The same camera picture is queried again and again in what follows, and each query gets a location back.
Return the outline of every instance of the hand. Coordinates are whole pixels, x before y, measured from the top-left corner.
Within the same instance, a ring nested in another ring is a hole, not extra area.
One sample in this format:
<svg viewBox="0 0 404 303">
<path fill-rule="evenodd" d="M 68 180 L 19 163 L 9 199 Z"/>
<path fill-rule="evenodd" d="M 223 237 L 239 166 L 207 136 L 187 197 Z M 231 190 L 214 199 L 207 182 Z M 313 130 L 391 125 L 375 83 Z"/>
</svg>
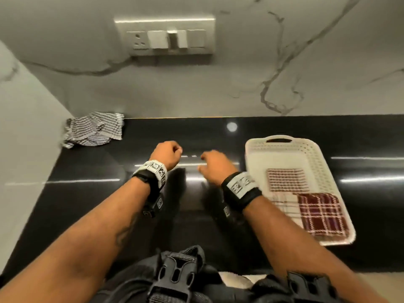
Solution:
<svg viewBox="0 0 404 303">
<path fill-rule="evenodd" d="M 181 154 L 182 148 L 176 141 L 165 141 L 157 145 L 150 160 L 158 160 L 166 166 L 167 171 L 170 171 L 178 164 Z"/>
<path fill-rule="evenodd" d="M 229 175 L 238 171 L 226 155 L 216 150 L 204 152 L 201 158 L 207 163 L 207 166 L 198 166 L 198 171 L 209 182 L 218 186 L 220 186 Z"/>
</svg>

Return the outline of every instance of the person's right arm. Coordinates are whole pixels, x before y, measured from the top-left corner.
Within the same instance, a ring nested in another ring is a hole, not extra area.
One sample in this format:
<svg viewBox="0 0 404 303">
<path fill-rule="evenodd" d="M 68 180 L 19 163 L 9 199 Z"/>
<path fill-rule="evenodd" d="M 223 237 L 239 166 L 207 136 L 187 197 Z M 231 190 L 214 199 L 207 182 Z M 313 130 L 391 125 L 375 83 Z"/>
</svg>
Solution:
<svg viewBox="0 0 404 303">
<path fill-rule="evenodd" d="M 205 152 L 201 158 L 207 166 L 199 166 L 199 172 L 218 186 L 237 172 L 229 159 L 218 151 Z M 255 198 L 243 214 L 278 275 L 285 276 L 287 271 L 326 274 L 345 300 L 354 303 L 387 302 L 267 198 Z"/>
</svg>

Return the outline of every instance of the black countertop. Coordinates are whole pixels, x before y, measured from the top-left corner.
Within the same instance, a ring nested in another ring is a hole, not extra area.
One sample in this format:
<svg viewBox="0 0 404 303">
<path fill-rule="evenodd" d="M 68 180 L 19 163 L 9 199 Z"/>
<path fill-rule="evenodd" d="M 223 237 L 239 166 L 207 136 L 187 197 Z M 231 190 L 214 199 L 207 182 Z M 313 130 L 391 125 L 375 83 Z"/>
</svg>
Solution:
<svg viewBox="0 0 404 303">
<path fill-rule="evenodd" d="M 237 124 L 230 132 L 229 122 Z M 249 117 L 125 120 L 122 141 L 63 149 L 3 272 L 11 279 L 80 217 L 119 188 L 157 143 L 184 148 L 164 188 L 164 211 L 142 217 L 112 272 L 161 250 L 201 245 L 207 261 L 239 274 L 269 268 L 250 228 L 228 221 L 220 191 L 197 172 L 199 156 L 217 149 L 245 169 L 250 138 L 286 134 L 316 142 L 356 228 L 356 241 L 334 252 L 357 271 L 404 271 L 404 116 Z"/>
</svg>

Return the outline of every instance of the plastic basket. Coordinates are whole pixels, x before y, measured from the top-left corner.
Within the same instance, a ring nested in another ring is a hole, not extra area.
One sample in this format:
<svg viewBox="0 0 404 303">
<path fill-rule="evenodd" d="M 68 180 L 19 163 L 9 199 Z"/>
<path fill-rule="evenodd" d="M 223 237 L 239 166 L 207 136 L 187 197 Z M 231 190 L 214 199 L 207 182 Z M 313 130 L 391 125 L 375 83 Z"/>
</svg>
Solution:
<svg viewBox="0 0 404 303">
<path fill-rule="evenodd" d="M 315 142 L 286 135 L 274 135 L 248 140 L 245 151 L 247 171 L 258 183 L 265 196 L 270 196 L 272 193 L 268 185 L 267 169 L 303 170 L 309 193 L 335 195 L 347 223 L 348 237 L 341 240 L 320 240 L 319 242 L 324 246 L 354 242 L 356 238 L 354 225 L 324 156 Z"/>
</svg>

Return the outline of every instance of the wrist strap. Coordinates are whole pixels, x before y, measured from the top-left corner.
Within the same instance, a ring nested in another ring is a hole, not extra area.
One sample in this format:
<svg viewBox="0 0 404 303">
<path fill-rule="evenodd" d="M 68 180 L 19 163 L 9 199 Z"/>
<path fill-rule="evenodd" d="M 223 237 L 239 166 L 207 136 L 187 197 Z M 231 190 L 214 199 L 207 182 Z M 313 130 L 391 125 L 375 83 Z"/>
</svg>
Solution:
<svg viewBox="0 0 404 303">
<path fill-rule="evenodd" d="M 148 160 L 141 167 L 139 167 L 139 169 L 137 169 L 133 173 L 132 177 L 134 177 L 136 174 L 138 174 L 142 170 L 149 171 L 148 173 L 141 172 L 142 176 L 155 177 L 157 179 L 158 189 L 163 188 L 164 184 L 166 183 L 166 178 L 167 178 L 167 169 L 163 163 L 160 163 L 158 160 L 155 160 L 155 159 Z"/>
<path fill-rule="evenodd" d="M 256 197 L 262 195 L 258 184 L 248 172 L 235 172 L 227 177 L 222 185 L 225 202 L 241 212 Z"/>
</svg>

